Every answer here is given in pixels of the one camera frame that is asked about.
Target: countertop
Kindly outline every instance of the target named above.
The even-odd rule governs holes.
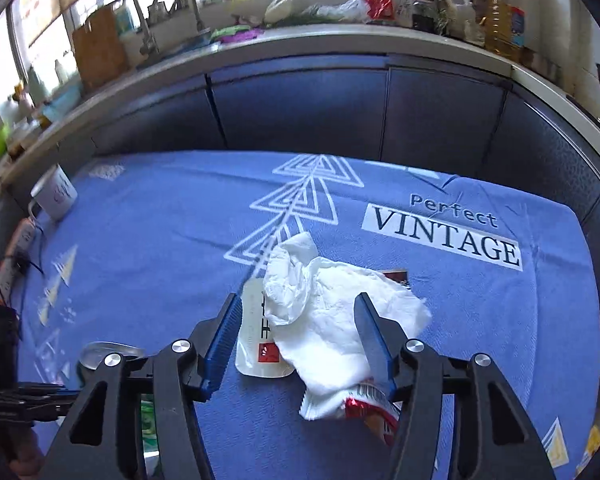
[[[527,88],[569,121],[600,155],[600,130],[566,99],[560,88],[528,69],[476,46],[417,30],[371,25],[306,25],[268,30],[258,38],[227,45],[212,44],[129,72],[90,96],[43,136],[1,175],[13,183],[49,149],[98,118],[195,75],[226,66],[277,57],[319,54],[405,54],[462,64],[509,77]]]

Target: silver screw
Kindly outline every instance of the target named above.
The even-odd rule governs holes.
[[[171,345],[171,350],[176,352],[176,354],[184,354],[189,348],[191,348],[191,343],[186,339],[180,339]]]
[[[407,343],[407,350],[409,352],[413,352],[414,354],[419,354],[424,350],[424,343],[422,341],[418,341],[417,339],[412,339]]]
[[[478,354],[475,357],[475,363],[478,366],[489,366],[491,364],[491,358],[487,354]]]
[[[120,361],[122,361],[120,354],[109,354],[104,358],[104,364],[107,366],[117,366],[120,364]]]

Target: white label with black characters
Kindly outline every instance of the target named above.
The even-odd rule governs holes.
[[[468,229],[439,218],[368,204],[362,228],[509,269],[522,270],[522,255],[517,241]]]

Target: blue tablecloth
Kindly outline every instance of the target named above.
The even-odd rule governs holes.
[[[74,208],[45,227],[46,277],[27,277],[23,379],[77,386],[88,342],[156,352],[189,335],[238,291],[270,234],[307,230],[332,260],[408,269],[433,315],[422,338],[441,354],[496,359],[547,446],[564,441],[558,480],[574,476],[594,414],[600,320],[567,207],[432,171],[288,153],[106,158],[74,184]],[[296,374],[259,380],[233,362],[197,407],[219,480],[380,476],[388,449],[361,421],[306,422]],[[446,478],[452,425],[445,398],[435,479]]]

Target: crumpled white tissue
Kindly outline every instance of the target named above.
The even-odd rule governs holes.
[[[265,316],[280,355],[319,396],[371,377],[353,316],[360,292],[369,295],[381,317],[396,320],[408,337],[416,337],[431,319],[407,287],[380,272],[318,256],[308,232],[271,251],[264,291]]]

